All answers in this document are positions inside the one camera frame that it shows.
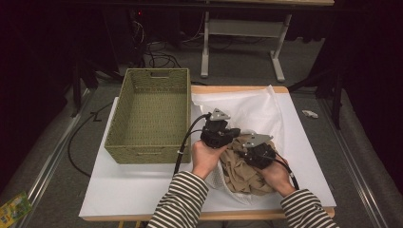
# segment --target wicker basket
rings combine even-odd
[[[128,69],[105,148],[117,163],[174,163],[190,125],[188,69]],[[190,162],[190,137],[182,162]]]

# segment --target black and white striped sleeve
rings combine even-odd
[[[338,227],[323,210],[320,200],[307,189],[281,201],[289,227]]]
[[[198,176],[176,174],[147,227],[196,227],[207,192],[207,184]]]

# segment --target white table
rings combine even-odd
[[[262,89],[261,86],[192,86],[192,92],[205,93]],[[285,87],[274,87],[284,121],[284,154],[299,186],[309,188],[319,197],[325,210],[333,216],[336,206],[329,186],[317,163],[314,151],[302,128],[290,94]],[[80,217],[92,221],[150,220],[160,198],[167,191],[175,164],[118,164],[104,149],[111,115],[101,142]],[[192,107],[192,116],[196,116]],[[191,170],[191,163],[181,165]],[[201,210],[201,219],[283,219],[277,193],[267,195],[254,205],[235,201],[223,191],[210,189]]]

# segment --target white object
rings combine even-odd
[[[319,118],[319,116],[318,116],[315,112],[313,112],[313,111],[310,111],[310,110],[302,110],[302,112],[303,112],[303,114],[305,114],[305,116],[307,116],[307,117],[312,117],[312,118],[314,118],[314,119]]]

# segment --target black device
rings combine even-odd
[[[209,117],[206,118],[205,126],[201,131],[201,140],[212,148],[223,147],[240,135],[239,128],[228,129],[226,126],[228,122],[226,120],[230,117],[220,111],[214,109],[213,113],[209,113]]]
[[[269,166],[276,158],[276,151],[270,144],[261,143],[255,147],[247,148],[247,153],[240,152],[240,156],[245,162],[259,169]]]

